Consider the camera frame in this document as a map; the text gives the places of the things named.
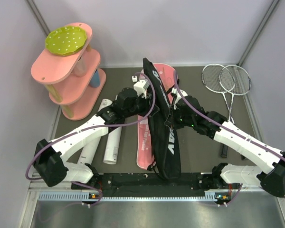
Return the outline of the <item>pink sport racket bag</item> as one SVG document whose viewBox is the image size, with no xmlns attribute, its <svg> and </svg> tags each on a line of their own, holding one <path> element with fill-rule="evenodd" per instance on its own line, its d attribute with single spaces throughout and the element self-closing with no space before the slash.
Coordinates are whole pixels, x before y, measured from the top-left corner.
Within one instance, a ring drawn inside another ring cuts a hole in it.
<svg viewBox="0 0 285 228">
<path fill-rule="evenodd" d="M 163 63 L 143 59 L 142 73 L 152 81 L 155 89 L 154 113 L 137 125 L 138 147 L 136 163 L 147 170 L 157 168 L 164 180 L 180 177 L 181 159 L 176 130 L 165 125 L 172 105 L 174 68 Z"/>
</svg>

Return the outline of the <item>white badminton racket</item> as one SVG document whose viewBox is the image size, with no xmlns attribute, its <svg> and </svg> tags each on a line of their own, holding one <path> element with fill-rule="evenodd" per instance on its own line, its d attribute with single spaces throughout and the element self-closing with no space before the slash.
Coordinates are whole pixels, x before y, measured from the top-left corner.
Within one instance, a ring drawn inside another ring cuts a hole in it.
<svg viewBox="0 0 285 228">
<path fill-rule="evenodd" d="M 232 91 L 235 88 L 235 78 L 231 71 L 220 64 L 209 64 L 203 68 L 201 77 L 204 86 L 208 90 L 223 95 L 229 111 L 228 119 L 234 123 L 231 112 L 234 100 L 234 94 Z M 230 105 L 228 105 L 226 93 L 231 95 Z"/>
</svg>

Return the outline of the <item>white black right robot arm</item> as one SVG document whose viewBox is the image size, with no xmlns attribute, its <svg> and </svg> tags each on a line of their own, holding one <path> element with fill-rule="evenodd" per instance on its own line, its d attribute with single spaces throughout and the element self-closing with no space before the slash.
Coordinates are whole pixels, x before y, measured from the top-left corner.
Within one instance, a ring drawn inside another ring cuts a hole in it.
<svg viewBox="0 0 285 228">
<path fill-rule="evenodd" d="M 172 93 L 172 98 L 169 126 L 191 127 L 254 163 L 253 166 L 219 165 L 219 172 L 212 176 L 216 187 L 232 183 L 255 185 L 273 196 L 285 197 L 285 151 L 257 140 L 215 111 L 205 112 L 196 98 L 183 91 Z"/>
</svg>

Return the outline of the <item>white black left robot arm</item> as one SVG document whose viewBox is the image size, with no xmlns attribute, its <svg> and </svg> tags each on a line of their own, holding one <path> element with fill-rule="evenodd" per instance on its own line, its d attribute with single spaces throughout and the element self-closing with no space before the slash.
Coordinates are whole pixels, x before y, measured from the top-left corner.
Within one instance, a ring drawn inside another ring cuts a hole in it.
<svg viewBox="0 0 285 228">
<path fill-rule="evenodd" d="M 154 88 L 146 95 L 138 89 L 124 88 L 112 104 L 101 109 L 78 128 L 51 141 L 39 141 L 31 165 L 48 187 L 68 181 L 94 188 L 98 184 L 98 176 L 90 165 L 87 162 L 70 163 L 68 159 L 95 139 L 126 126 L 126 118 L 135 115 L 147 118 L 154 109 L 155 101 Z"/>
</svg>

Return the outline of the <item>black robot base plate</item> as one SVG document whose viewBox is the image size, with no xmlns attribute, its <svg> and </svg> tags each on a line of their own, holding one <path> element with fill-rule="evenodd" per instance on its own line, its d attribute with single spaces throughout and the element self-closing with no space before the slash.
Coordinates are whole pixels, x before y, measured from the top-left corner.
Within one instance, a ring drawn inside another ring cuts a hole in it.
<svg viewBox="0 0 285 228">
<path fill-rule="evenodd" d="M 104 197 L 197 197 L 208 190 L 237 190 L 239 183 L 227 184 L 219 176 L 198 172 L 182 173 L 163 180 L 155 173 L 103 173 L 88 186 L 100 189 Z"/>
</svg>

